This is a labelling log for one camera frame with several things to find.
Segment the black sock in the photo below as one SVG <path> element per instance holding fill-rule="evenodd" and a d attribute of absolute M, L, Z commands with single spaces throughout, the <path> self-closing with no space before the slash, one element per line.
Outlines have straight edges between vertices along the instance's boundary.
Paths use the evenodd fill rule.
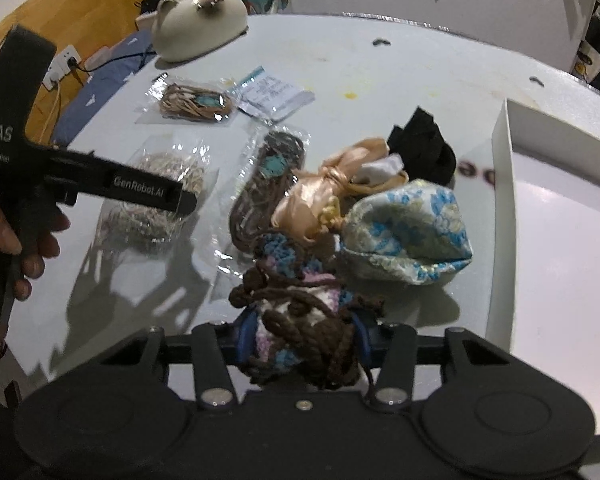
<path fill-rule="evenodd" d="M 408 178 L 448 186 L 454 177 L 456 156 L 444 140 L 434 116 L 417 107 L 404 127 L 395 125 L 388 137 L 390 154 L 398 154 Z"/>

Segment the white paper sachet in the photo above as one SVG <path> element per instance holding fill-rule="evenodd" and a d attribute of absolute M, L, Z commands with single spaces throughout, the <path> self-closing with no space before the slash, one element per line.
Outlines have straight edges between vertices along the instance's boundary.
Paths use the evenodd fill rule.
<path fill-rule="evenodd" d="M 284 81 L 259 66 L 228 94 L 238 110 L 265 124 L 277 124 L 315 100 L 312 91 Z"/>

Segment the white tray box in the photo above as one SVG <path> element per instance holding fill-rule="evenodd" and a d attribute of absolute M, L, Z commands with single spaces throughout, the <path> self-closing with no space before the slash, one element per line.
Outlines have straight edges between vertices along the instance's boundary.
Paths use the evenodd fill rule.
<path fill-rule="evenodd" d="M 600 434 L 600 139 L 508 101 L 492 153 L 486 336 L 583 396 Z"/>

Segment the wall power socket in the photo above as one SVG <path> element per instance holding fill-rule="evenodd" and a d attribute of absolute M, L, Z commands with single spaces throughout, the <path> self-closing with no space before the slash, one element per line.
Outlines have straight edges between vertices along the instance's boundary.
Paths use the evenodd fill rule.
<path fill-rule="evenodd" d="M 44 88 L 52 91 L 62 81 L 62 78 L 70 74 L 73 66 L 79 65 L 81 61 L 81 55 L 73 44 L 60 50 L 50 62 L 50 66 L 47 67 L 42 82 Z"/>

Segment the blue floral fabric pouch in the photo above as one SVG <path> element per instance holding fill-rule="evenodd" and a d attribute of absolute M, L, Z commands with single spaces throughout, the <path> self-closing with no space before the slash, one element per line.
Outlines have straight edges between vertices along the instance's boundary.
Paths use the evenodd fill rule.
<path fill-rule="evenodd" d="M 356 202 L 339 255 L 358 278 L 422 286 L 465 269 L 474 251 L 454 192 L 418 179 Z"/>

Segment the cream cat shaped lamp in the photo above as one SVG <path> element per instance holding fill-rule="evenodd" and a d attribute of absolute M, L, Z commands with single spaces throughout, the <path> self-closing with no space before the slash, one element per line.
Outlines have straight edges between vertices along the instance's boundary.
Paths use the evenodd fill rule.
<path fill-rule="evenodd" d="M 151 41 L 164 62 L 181 63 L 228 44 L 247 28 L 242 0 L 160 0 Z"/>

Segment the peach satin ribbon bow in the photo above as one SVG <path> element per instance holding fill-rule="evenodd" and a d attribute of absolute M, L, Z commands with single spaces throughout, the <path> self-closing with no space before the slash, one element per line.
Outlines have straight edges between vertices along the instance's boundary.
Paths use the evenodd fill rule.
<path fill-rule="evenodd" d="M 326 158 L 317 172 L 294 170 L 298 180 L 275 207 L 272 227 L 306 245 L 337 231 L 344 198 L 389 191 L 408 181 L 407 173 L 398 169 L 377 184 L 352 182 L 366 162 L 379 162 L 388 155 L 383 138 L 367 138 Z"/>

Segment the brown crochet yarn pouch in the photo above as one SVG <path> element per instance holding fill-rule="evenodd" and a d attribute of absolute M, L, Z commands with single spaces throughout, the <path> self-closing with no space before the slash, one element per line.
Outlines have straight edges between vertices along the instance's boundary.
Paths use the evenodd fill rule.
<path fill-rule="evenodd" d="M 253 264 L 228 294 L 256 315 L 253 348 L 238 368 L 260 387 L 301 382 L 320 390 L 352 387 L 370 368 L 358 354 L 354 316 L 382 315 L 384 302 L 347 289 L 313 252 L 277 230 L 262 233 Z"/>

